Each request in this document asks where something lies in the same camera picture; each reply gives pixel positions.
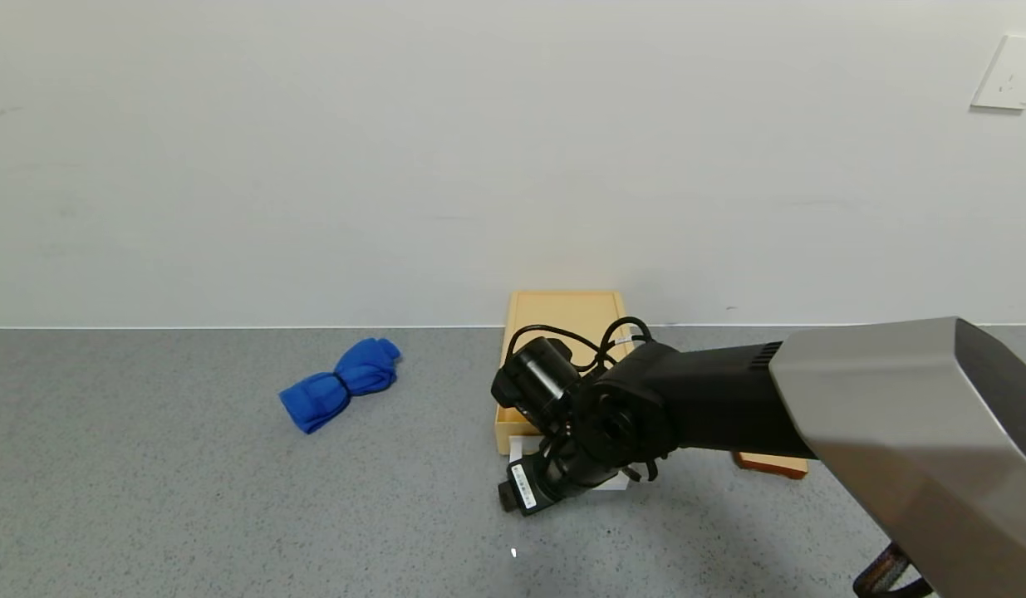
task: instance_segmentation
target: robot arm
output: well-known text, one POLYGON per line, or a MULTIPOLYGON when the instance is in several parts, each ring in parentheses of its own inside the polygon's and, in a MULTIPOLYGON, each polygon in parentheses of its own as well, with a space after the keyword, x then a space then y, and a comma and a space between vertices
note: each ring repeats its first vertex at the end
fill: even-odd
POLYGON ((677 352, 580 375, 536 338, 491 389, 544 432, 508 469, 529 515, 677 447, 818 457, 943 596, 1026 596, 1026 364, 957 318, 677 352))

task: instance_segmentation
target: black strap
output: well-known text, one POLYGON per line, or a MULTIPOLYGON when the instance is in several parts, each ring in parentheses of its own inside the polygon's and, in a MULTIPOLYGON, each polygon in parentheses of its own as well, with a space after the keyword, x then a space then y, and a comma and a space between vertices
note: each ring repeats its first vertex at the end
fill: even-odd
POLYGON ((331 372, 331 375, 334 375, 334 378, 339 380, 339 384, 342 384, 343 390, 347 392, 348 397, 354 396, 354 394, 350 392, 350 387, 347 387, 346 380, 343 380, 342 375, 339 375, 339 371, 331 372))
POLYGON ((892 543, 878 554, 852 584, 852 590, 859 598, 925 598, 934 593, 926 580, 916 579, 905 587, 893 590, 901 575, 911 565, 911 559, 897 543, 892 543))

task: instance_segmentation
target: electrical outlet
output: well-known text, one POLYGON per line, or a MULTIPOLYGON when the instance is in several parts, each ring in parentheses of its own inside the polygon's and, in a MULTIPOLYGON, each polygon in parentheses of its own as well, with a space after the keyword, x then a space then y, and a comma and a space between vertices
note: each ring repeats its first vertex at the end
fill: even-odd
POLYGON ((972 106, 1026 109, 1026 37, 1005 35, 999 41, 972 106))

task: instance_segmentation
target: black cable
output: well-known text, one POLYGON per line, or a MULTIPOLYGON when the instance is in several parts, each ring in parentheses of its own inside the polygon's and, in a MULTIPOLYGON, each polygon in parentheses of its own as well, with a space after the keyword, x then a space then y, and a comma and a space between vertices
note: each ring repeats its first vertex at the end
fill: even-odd
POLYGON ((611 350, 613 347, 615 347, 617 344, 610 341, 610 338, 613 334, 616 332, 616 330, 620 328, 620 326, 627 325, 627 323, 631 323, 631 325, 638 326, 638 329, 641 330, 641 334, 631 335, 631 341, 653 343, 653 333, 649 332, 648 326, 645 325, 645 322, 642 322, 640 319, 635 317, 618 318, 616 319, 615 322, 610 323, 610 325, 608 325, 608 328, 604 329, 604 335, 600 341, 600 347, 575 332, 570 332, 570 330, 568 329, 557 328, 557 326, 555 325, 545 325, 544 323, 532 323, 532 325, 525 325, 523 326, 523 328, 517 329, 516 332, 513 333, 513 336, 509 338, 509 348, 506 348, 505 350, 505 360, 509 360, 510 357, 513 356, 513 349, 516 348, 516 342, 520 340, 520 336, 522 336, 525 332, 531 332, 531 330, 542 329, 544 332, 559 334, 561 336, 566 336, 570 340, 578 341, 582 345, 586 345, 590 349, 593 349, 593 353, 595 353, 595 355, 593 356, 592 362, 588 364, 573 364, 573 367, 576 368, 576 371, 579 372, 589 371, 606 361, 615 364, 616 359, 615 357, 608 355, 608 351, 611 350))
POLYGON ((595 357, 593 357, 593 361, 582 371, 595 367, 597 364, 602 363, 602 360, 610 360, 610 362, 616 363, 616 360, 608 356, 608 352, 610 352, 613 347, 616 347, 617 344, 609 341, 609 338, 611 338, 613 334, 620 328, 620 326, 627 325, 627 323, 638 326, 638 330, 641 330, 641 334, 631 335, 631 341, 653 343, 653 332, 649 332, 648 326, 645 325, 645 322, 642 322, 640 319, 635 317, 617 318, 616 321, 613 321, 613 323, 608 325, 608 328, 604 329, 604 335, 600 337, 600 349, 597 350, 595 357))
POLYGON ((579 341, 581 344, 584 344, 587 347, 593 349, 593 352, 595 352, 595 355, 596 355, 596 353, 600 353, 600 348, 599 347, 597 347, 595 344, 593 344, 592 342, 588 341, 587 338, 585 338, 585 337, 583 337, 583 336, 581 336, 581 335, 579 335, 579 334, 577 334, 575 332, 570 332, 570 330, 562 329, 562 328, 557 328, 557 326, 555 326, 555 325, 545 325, 544 323, 532 323, 532 325, 525 325, 525 326, 523 326, 523 328, 520 328, 520 329, 516 330, 516 332, 513 332, 513 337, 509 338, 509 348, 505 350, 505 360, 512 359, 512 357, 513 357, 513 349, 516 348, 516 342, 520 340, 520 336, 522 336, 523 333, 525 333, 525 332, 532 332, 532 330, 536 330, 536 329, 542 329, 544 332, 552 332, 554 334, 559 334, 561 336, 566 336, 566 337, 568 337, 570 340, 574 340, 574 341, 579 341))

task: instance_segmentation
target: white wall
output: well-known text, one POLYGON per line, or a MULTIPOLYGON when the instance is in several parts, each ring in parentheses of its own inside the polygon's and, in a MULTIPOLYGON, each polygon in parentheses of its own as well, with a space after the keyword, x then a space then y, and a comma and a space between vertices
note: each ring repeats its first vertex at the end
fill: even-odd
POLYGON ((0 325, 1026 321, 1026 3, 0 0, 0 325))

